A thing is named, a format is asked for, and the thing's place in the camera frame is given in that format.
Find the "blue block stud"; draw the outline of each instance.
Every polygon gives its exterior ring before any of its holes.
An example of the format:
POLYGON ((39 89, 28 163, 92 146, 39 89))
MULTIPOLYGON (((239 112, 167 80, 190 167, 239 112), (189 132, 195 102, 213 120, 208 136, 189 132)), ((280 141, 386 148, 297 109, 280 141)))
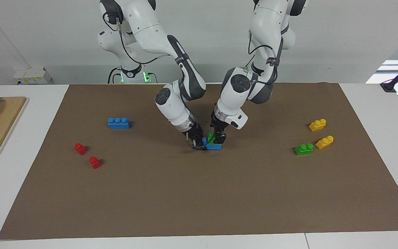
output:
MULTIPOLYGON (((207 143, 207 138, 206 137, 202 137, 202 142, 204 144, 207 143)), ((222 144, 208 144, 205 145, 205 148, 207 148, 207 150, 222 150, 222 144)))
POLYGON ((109 118, 108 126, 110 129, 130 129, 130 121, 126 118, 109 118))

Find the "yellow building block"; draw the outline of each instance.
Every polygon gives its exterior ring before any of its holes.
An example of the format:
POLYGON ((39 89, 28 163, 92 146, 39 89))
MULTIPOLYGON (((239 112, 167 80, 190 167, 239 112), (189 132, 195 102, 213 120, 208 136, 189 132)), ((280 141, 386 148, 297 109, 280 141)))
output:
POLYGON ((319 148, 319 150, 328 147, 329 145, 331 145, 334 142, 334 137, 333 136, 328 136, 325 137, 321 140, 319 140, 319 142, 316 143, 317 148, 319 148))
POLYGON ((326 120, 321 119, 321 120, 316 120, 313 123, 310 124, 310 129, 312 132, 322 130, 326 126, 326 120))

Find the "green light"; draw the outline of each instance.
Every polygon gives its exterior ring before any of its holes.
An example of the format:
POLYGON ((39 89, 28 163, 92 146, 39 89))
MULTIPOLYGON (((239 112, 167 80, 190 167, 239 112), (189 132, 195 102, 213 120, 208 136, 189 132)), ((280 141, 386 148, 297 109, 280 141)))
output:
POLYGON ((145 83, 150 82, 150 76, 146 72, 143 72, 143 74, 144 74, 145 83))

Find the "robotic arm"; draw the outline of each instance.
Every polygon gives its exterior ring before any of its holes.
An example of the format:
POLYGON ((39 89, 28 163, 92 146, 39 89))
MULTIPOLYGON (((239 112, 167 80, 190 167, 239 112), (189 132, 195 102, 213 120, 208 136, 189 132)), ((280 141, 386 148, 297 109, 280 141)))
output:
POLYGON ((290 48, 295 41, 295 34, 289 29, 289 16, 298 16, 307 1, 254 0, 254 3, 249 31, 256 50, 256 60, 251 65, 253 72, 241 67, 227 72, 221 97, 211 114, 217 144, 225 141, 224 129, 228 125, 242 129, 247 122, 248 117, 241 109, 246 100, 262 104, 270 99, 282 49, 290 48))
POLYGON ((101 0, 100 5, 103 18, 108 17, 110 24, 117 25, 119 34, 116 36, 129 60, 122 51, 117 50, 117 40, 112 45, 115 49, 106 50, 114 52, 122 65, 130 63, 130 60, 136 64, 128 65, 129 68, 143 64, 134 60, 133 52, 128 53, 129 48, 125 47, 135 41, 146 52, 167 54, 175 58, 182 71, 182 78, 165 85, 156 95, 155 103, 171 124, 192 141, 193 148, 202 149, 203 130, 184 103, 201 98, 206 85, 179 41, 174 36, 167 35, 161 26, 154 13, 156 1, 101 0))

